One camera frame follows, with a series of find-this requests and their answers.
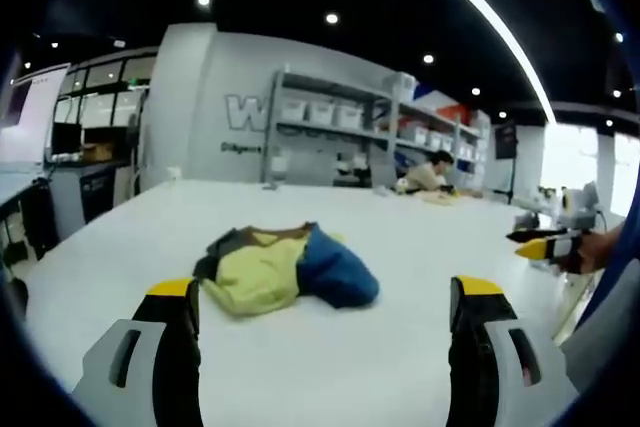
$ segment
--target ceiling light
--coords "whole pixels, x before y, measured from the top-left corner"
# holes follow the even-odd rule
[[[338,14],[330,13],[330,14],[327,14],[324,20],[327,21],[327,24],[335,25],[338,23],[340,18],[338,17]]]
[[[502,37],[504,43],[507,44],[507,47],[509,47],[509,50],[511,50],[511,53],[516,58],[516,60],[520,64],[520,67],[529,79],[531,87],[533,87],[533,90],[536,93],[540,104],[542,105],[542,109],[547,116],[547,121],[550,124],[555,124],[556,117],[553,113],[553,109],[551,108],[551,103],[549,102],[547,93],[544,91],[544,87],[542,87],[542,83],[538,78],[538,74],[536,74],[536,71],[533,68],[533,65],[531,65],[529,58],[524,53],[524,50],[522,50],[522,47],[513,36],[509,28],[506,26],[500,16],[498,16],[498,14],[496,14],[496,12],[491,8],[486,0],[468,1],[473,4],[473,6],[484,16],[485,19],[487,19],[487,22],[491,24],[498,35]]]
[[[201,7],[206,7],[210,3],[211,3],[211,0],[198,0],[198,5],[200,5]]]

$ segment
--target black ceiling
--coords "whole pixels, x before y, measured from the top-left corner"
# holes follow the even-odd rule
[[[340,50],[415,75],[473,107],[496,111],[535,99],[501,39],[466,0],[31,0],[21,44],[34,67],[158,44],[169,23],[216,21],[223,31],[291,38]],[[549,98],[635,111],[620,46],[590,0],[487,0],[534,65]],[[328,26],[326,12],[340,14]],[[37,32],[38,39],[31,35]],[[55,51],[50,42],[60,42]],[[435,64],[422,63],[425,53]],[[480,97],[471,95],[480,87]],[[623,90],[614,99],[614,88]]]

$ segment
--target dark hair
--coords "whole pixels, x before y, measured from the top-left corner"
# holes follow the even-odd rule
[[[453,165],[453,157],[446,150],[439,150],[438,152],[431,154],[431,163],[438,165],[440,162]]]

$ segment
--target curved light strip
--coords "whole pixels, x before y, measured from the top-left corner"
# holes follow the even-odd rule
[[[468,0],[468,1],[471,2],[476,9],[478,9],[478,11],[484,16],[485,19],[487,19],[487,21],[495,29],[498,35],[502,37],[502,40],[504,40],[504,43],[507,44],[507,47],[509,47],[509,50],[511,50],[511,53],[520,64],[520,67],[522,67],[522,70],[524,71],[525,75],[529,79],[529,83],[531,83],[531,87],[533,87],[533,90],[538,96],[538,100],[542,105],[542,109],[544,110],[544,113],[547,116],[547,121],[550,124],[555,124],[556,116],[553,114],[553,109],[551,109],[549,98],[547,97],[547,94],[544,91],[544,88],[542,87],[542,83],[538,78],[538,74],[536,74],[536,71],[534,70],[533,65],[531,65],[531,62],[529,61],[527,55],[524,53],[524,50],[522,50],[522,47],[520,47],[520,44],[518,43],[516,38],[513,36],[511,31],[507,27],[507,25],[502,21],[502,19],[498,16],[498,14],[496,14],[495,10],[491,8],[491,6],[487,3],[486,0]]]

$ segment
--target blue garment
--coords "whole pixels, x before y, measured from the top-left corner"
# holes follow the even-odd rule
[[[618,242],[611,254],[609,264],[604,269],[602,279],[593,293],[591,301],[587,304],[587,308],[578,322],[578,327],[595,312],[605,297],[609,295],[629,262],[633,259],[640,259],[640,171],[638,174],[636,193],[633,196],[629,215],[627,215]]]
[[[380,290],[364,262],[317,225],[298,260],[297,276],[301,295],[315,295],[335,308],[365,306]]]

